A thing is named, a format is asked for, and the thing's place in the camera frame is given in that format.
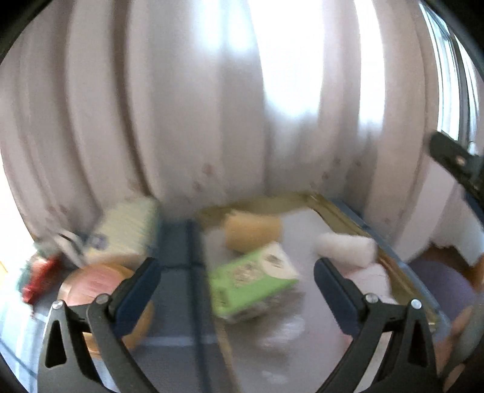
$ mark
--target purple object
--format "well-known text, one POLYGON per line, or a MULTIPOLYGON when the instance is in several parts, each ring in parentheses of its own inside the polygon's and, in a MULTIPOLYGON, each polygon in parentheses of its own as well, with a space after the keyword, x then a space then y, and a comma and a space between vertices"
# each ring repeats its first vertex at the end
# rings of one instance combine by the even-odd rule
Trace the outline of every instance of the purple object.
POLYGON ((430 259, 419 258, 409 265, 453 321, 465 308, 474 304, 476 293, 460 273, 430 259))

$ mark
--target curtain fold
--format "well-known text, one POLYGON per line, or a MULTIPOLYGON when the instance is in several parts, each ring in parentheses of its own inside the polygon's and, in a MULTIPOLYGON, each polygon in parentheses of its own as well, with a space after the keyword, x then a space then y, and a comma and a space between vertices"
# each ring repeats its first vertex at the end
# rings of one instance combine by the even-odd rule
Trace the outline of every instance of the curtain fold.
POLYGON ((88 231, 146 193, 187 216, 313 190, 390 239, 425 77, 406 3, 374 5, 372 19, 358 12, 371 0, 54 0, 0 67, 1 153, 27 225, 88 231), (384 75, 365 62, 372 34, 384 75))

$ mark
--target green package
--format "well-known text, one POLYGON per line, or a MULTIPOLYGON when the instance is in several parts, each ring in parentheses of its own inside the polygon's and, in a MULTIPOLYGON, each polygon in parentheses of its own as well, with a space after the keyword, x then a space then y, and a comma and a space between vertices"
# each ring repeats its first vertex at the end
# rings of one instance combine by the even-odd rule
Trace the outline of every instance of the green package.
POLYGON ((229 322, 259 315, 298 277, 280 244, 270 243, 209 274, 214 313, 229 322))

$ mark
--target red object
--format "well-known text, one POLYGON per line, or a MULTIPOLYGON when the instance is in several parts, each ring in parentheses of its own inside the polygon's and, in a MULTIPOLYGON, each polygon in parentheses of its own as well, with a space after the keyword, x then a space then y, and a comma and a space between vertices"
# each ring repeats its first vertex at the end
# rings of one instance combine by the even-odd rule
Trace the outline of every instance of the red object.
POLYGON ((22 289, 22 301, 34 305, 55 283, 60 269, 61 261, 58 256, 49 259, 38 258, 32 264, 30 282, 22 289))

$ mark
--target metal screw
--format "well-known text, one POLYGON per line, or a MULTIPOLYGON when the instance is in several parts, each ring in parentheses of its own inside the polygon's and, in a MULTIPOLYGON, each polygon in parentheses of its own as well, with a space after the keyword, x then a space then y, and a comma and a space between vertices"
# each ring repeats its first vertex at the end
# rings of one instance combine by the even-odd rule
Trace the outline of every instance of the metal screw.
POLYGON ((106 303, 108 300, 109 300, 109 295, 108 295, 108 294, 106 294, 106 293, 103 293, 102 295, 99 295, 99 296, 96 298, 96 303, 98 303, 98 304, 104 304, 104 303, 106 303))
POLYGON ((365 300, 370 303, 370 304, 375 304, 375 303, 378 303, 379 301, 379 298, 377 295, 375 295, 374 293, 367 293, 365 296, 364 296, 365 300))
POLYGON ((413 299, 410 305, 415 308, 415 310, 420 310, 422 308, 422 302, 418 299, 413 299))
POLYGON ((459 166, 464 166, 465 164, 467 164, 467 161, 464 157, 458 155, 456 158, 455 158, 455 163, 459 166))
POLYGON ((52 303, 52 308, 54 310, 59 310, 63 304, 64 302, 62 300, 56 300, 55 302, 52 303))

